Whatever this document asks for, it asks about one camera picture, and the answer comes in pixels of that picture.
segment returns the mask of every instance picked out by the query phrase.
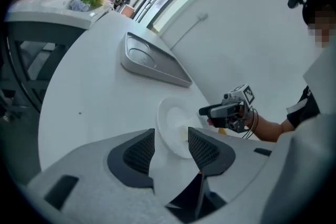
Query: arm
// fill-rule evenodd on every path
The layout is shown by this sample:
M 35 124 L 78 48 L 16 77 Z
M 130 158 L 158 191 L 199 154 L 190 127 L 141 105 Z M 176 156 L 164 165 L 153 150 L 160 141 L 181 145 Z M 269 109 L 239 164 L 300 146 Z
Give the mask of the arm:
M 249 118 L 245 121 L 245 125 L 249 128 L 253 124 L 253 113 L 250 114 Z M 258 125 L 253 128 L 252 132 L 263 141 L 276 142 L 279 136 L 286 132 L 294 131 L 294 126 L 285 120 L 281 124 L 270 122 L 265 120 L 262 116 L 259 116 Z

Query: floor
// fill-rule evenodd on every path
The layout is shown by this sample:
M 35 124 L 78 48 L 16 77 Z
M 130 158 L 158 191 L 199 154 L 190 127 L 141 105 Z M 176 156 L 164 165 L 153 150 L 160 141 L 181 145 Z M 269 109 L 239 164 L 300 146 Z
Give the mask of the floor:
M 0 119 L 1 153 L 13 179 L 23 185 L 27 185 L 41 171 L 37 143 L 38 119 L 38 116 L 30 113 L 10 123 Z

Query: white plate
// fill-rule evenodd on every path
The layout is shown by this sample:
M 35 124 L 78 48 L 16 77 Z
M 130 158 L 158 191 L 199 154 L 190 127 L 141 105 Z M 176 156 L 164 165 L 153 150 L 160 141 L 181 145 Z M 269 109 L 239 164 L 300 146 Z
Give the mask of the white plate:
M 188 149 L 187 128 L 202 128 L 193 111 L 183 100 L 168 97 L 163 99 L 156 114 L 157 129 L 163 144 L 182 158 L 192 158 Z

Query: white table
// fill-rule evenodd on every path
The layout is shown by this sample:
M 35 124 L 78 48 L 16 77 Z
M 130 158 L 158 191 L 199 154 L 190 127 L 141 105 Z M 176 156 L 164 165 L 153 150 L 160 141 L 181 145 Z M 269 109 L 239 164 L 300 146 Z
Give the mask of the white table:
M 38 134 L 42 170 L 84 144 L 156 128 L 156 111 L 166 97 L 183 99 L 195 113 L 208 105 L 195 84 L 184 88 L 126 71 L 120 44 L 127 31 L 172 54 L 156 34 L 117 12 L 84 32 L 57 67 L 44 98 Z M 197 172 L 192 159 L 174 156 L 155 134 L 150 176 L 160 202 L 175 198 Z

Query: black hair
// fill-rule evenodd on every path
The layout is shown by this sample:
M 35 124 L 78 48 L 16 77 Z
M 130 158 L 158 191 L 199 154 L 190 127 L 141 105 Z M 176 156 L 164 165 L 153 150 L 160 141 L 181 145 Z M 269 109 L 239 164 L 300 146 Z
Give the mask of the black hair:
M 326 6 L 330 5 L 329 0 L 306 0 L 302 8 L 302 16 L 304 22 L 312 24 L 315 21 L 315 12 L 323 10 Z

